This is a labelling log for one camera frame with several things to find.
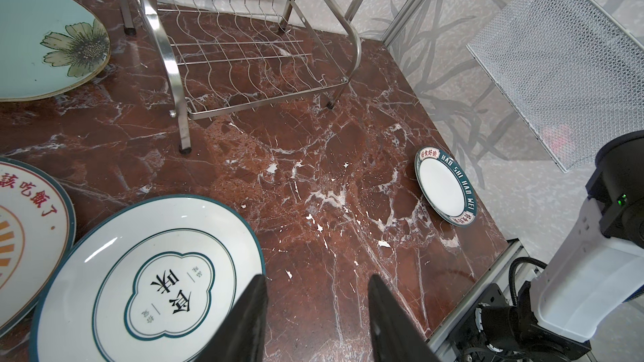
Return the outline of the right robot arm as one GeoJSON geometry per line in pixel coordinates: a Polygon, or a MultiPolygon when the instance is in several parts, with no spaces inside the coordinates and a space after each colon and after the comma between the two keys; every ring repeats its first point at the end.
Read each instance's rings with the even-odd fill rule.
{"type": "Polygon", "coordinates": [[[529,290],[538,326],[576,342],[643,287],[643,133],[608,142],[578,220],[529,290]]]}

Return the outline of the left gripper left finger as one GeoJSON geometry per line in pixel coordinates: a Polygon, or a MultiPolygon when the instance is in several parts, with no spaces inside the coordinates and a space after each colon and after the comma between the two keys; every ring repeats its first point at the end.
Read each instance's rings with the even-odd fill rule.
{"type": "Polygon", "coordinates": [[[196,361],[262,361],[268,292],[266,278],[254,276],[196,361]]]}

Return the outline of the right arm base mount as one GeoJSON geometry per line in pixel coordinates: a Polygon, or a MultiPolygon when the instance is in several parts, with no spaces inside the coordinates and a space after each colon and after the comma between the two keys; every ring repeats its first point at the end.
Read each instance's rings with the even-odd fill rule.
{"type": "Polygon", "coordinates": [[[448,336],[459,361],[575,361],[592,351],[589,341],[569,340],[541,328],[530,308],[530,284],[510,305],[491,284],[448,336]]]}

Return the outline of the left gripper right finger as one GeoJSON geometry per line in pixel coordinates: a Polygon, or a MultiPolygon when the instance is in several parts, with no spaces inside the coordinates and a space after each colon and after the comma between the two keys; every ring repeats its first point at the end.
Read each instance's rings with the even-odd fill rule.
{"type": "Polygon", "coordinates": [[[368,307],[375,361],[439,362],[377,274],[368,283],[368,307]]]}

